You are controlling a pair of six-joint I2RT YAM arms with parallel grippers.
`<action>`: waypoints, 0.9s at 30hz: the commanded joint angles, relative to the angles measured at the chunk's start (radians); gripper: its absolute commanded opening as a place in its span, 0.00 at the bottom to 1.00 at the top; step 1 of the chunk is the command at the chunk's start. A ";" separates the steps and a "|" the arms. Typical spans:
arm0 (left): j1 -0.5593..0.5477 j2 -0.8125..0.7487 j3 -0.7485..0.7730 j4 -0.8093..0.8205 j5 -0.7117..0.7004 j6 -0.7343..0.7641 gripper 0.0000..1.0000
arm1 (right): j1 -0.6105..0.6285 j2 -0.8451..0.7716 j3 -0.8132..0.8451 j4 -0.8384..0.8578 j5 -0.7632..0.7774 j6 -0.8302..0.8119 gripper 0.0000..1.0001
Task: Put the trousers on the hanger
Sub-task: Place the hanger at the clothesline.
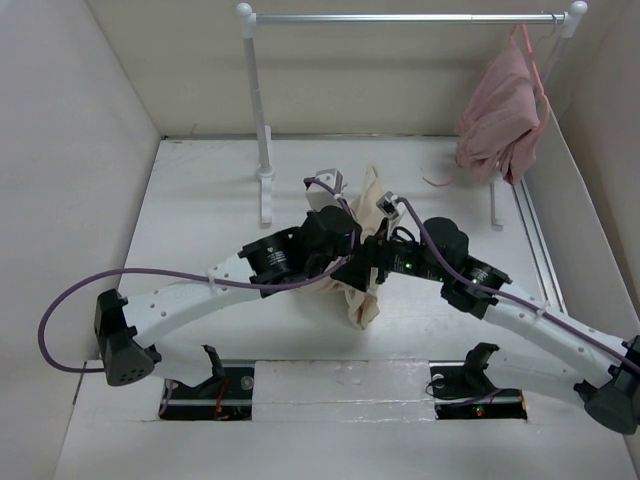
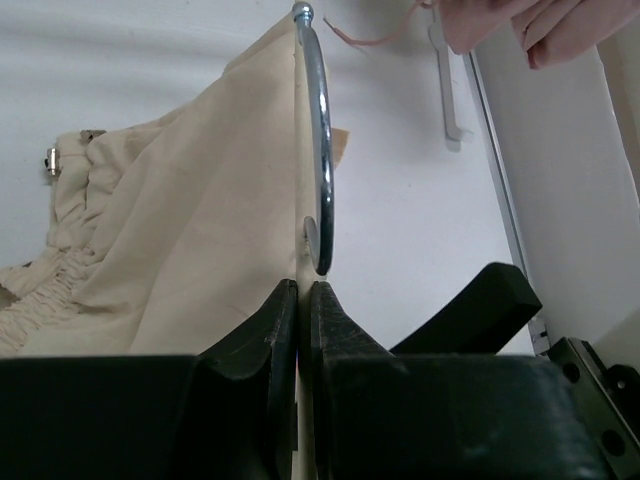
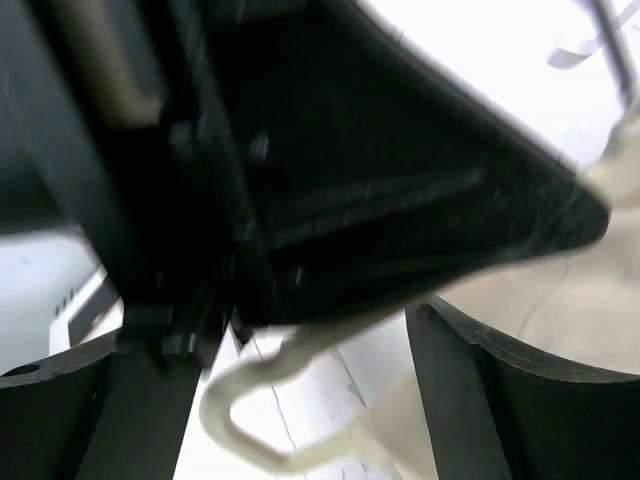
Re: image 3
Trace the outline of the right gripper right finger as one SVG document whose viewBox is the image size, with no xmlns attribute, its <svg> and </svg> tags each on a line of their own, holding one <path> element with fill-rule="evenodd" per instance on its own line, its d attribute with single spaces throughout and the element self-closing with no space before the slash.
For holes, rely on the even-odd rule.
<svg viewBox="0 0 640 480">
<path fill-rule="evenodd" d="M 568 360 L 440 298 L 406 311 L 442 479 L 639 477 L 639 378 Z"/>
</svg>

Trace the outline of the beige trousers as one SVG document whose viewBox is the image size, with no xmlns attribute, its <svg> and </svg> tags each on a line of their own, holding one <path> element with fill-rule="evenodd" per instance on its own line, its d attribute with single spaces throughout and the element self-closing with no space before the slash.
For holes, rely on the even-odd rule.
<svg viewBox="0 0 640 480">
<path fill-rule="evenodd" d="M 544 352 L 639 378 L 639 157 L 607 154 L 587 176 L 613 204 L 591 248 L 460 283 L 436 297 Z M 349 429 L 350 449 L 403 479 L 436 471 L 415 366 Z"/>
</svg>

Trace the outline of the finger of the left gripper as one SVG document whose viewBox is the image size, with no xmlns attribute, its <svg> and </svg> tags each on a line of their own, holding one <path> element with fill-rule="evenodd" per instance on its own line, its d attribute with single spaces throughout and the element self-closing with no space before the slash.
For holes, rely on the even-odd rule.
<svg viewBox="0 0 640 480">
<path fill-rule="evenodd" d="M 403 306 L 599 241 L 610 209 L 559 156 L 353 1 L 207 1 L 271 299 L 252 327 Z"/>
</svg>

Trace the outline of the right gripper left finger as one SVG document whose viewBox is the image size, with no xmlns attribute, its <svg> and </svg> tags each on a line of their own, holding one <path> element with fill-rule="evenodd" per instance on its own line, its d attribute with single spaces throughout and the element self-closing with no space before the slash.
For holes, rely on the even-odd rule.
<svg viewBox="0 0 640 480">
<path fill-rule="evenodd" d="M 171 479 L 210 348 L 111 331 L 1 377 L 1 476 Z"/>
</svg>

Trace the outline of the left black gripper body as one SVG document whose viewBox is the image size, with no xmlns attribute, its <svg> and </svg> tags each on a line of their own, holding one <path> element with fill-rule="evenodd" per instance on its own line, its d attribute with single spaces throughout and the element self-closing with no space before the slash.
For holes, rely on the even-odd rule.
<svg viewBox="0 0 640 480">
<path fill-rule="evenodd" d="M 210 365 L 236 306 L 270 298 L 238 68 L 256 3 L 5 1 L 2 224 L 77 225 L 127 307 L 123 341 Z"/>
</svg>

